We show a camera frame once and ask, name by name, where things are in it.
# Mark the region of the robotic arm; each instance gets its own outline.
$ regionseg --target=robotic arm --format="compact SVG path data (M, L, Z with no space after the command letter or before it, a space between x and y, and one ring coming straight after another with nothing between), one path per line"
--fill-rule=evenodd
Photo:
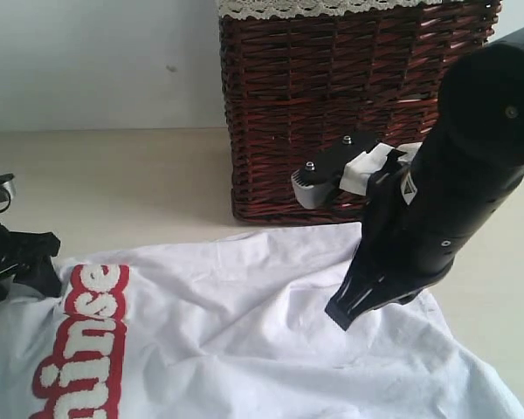
M326 313L344 330L406 304L452 268L470 237L524 178L524 29L463 57L438 96L423 146L346 135L292 176L308 209L340 189L366 195L362 241Z

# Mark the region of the lace trim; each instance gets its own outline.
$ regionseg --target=lace trim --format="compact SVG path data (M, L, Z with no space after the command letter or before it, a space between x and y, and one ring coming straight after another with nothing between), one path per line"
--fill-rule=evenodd
M360 13L370 9L387 10L396 6L411 7L421 3L440 4L447 0L217 0L219 16L236 19L255 17L291 18L298 15L342 16L347 11Z

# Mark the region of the black metal part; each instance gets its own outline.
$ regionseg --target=black metal part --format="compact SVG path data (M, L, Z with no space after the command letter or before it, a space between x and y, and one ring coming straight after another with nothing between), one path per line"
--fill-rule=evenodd
M332 183L339 186L346 164L363 152L371 151L378 144L378 137L373 133L359 132L350 135L351 143L339 140L326 150L318 153L312 163L314 170L306 167L300 170L300 179L304 183L319 185Z
M12 180L13 175L0 176L0 203L11 200L3 185ZM0 301L7 295L2 281L10 277L45 297L59 297L61 283L51 261L59 249L60 241L52 233L12 232L0 224Z
M326 313L344 330L442 279L524 178L524 47L488 46L446 75L439 120L410 167L371 176L362 241ZM403 197L408 181L416 187Z

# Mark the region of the white label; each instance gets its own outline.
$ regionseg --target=white label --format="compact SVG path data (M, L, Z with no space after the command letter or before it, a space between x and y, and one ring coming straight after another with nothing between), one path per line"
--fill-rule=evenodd
M408 171L408 174L404 177L402 181L402 196L405 200L405 203L408 205L411 204L411 201L416 197L417 195L417 186L413 182L413 179L411 178L411 172Z

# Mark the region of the white plastic piece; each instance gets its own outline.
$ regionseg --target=white plastic piece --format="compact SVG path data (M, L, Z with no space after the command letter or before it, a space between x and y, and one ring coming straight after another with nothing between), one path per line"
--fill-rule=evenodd
M348 11L361 13L371 9L394 9L397 6L414 7L422 3L441 4L446 3L446 0L217 0L216 3L220 17L288 19L296 16L343 16Z
M398 150L406 153L398 160L411 163L421 147L421 144L421 142L414 142L398 147ZM369 178L373 173L383 168L389 152L393 149L392 146L379 143L370 153L362 153L346 164L340 181L340 189L356 195L367 195L367 183L369 183Z

